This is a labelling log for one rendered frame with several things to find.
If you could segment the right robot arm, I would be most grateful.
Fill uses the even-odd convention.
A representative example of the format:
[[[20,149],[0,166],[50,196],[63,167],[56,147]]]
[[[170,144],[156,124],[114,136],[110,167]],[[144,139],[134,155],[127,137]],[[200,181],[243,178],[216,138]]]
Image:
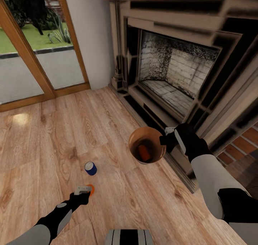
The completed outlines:
[[[258,200],[223,167],[189,124],[166,127],[161,145],[180,144],[200,186],[205,204],[224,220],[247,245],[258,245]]]

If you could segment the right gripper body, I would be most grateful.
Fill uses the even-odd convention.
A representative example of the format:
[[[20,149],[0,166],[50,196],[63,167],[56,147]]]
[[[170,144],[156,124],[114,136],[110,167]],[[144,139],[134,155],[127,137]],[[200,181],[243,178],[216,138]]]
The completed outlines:
[[[160,140],[160,144],[161,145],[174,145],[174,144],[179,144],[179,143],[175,143],[171,140],[170,138],[170,134],[166,135],[166,136],[160,136],[159,137]]]

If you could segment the can of soda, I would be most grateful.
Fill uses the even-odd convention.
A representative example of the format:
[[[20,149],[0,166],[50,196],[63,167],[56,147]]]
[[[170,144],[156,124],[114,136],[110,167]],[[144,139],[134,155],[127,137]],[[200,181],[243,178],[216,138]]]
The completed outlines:
[[[142,158],[143,162],[147,163],[152,160],[151,154],[149,153],[149,151],[146,149],[146,147],[143,144],[138,146],[138,153],[139,153],[140,157]]]
[[[86,164],[85,164],[85,171],[90,175],[94,175],[96,174],[97,172],[97,168],[95,166],[95,164],[91,161],[88,161]]]
[[[95,188],[91,184],[89,184],[88,186],[92,187],[92,190],[90,191],[90,195],[89,195],[89,196],[92,196],[94,194]]]

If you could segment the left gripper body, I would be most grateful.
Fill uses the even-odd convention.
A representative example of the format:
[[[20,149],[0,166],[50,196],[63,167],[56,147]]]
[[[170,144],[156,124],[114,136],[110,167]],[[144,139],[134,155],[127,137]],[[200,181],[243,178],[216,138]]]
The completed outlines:
[[[89,195],[90,195],[89,192],[87,192],[87,193],[83,192],[80,195],[74,195],[74,192],[73,192],[73,193],[70,194],[70,200],[74,199],[77,203],[77,208],[78,208],[80,205],[87,205],[88,204]]]

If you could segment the trash can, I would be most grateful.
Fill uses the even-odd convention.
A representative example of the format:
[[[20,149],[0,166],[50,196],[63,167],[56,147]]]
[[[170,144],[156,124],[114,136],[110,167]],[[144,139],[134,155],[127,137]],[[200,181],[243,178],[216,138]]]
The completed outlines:
[[[140,164],[152,164],[161,160],[166,152],[167,145],[161,145],[159,137],[162,134],[151,127],[140,127],[136,129],[129,137],[128,146],[133,157]],[[152,160],[150,162],[143,162],[138,153],[138,146],[143,144],[149,151]]]

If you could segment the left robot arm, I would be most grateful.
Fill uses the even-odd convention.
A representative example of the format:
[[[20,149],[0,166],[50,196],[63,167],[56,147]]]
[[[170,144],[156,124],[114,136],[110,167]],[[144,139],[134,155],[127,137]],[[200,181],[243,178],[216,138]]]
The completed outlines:
[[[70,199],[55,207],[46,217],[41,217],[35,226],[6,245],[50,245],[68,224],[72,213],[80,206],[87,205],[92,187],[76,186]]]

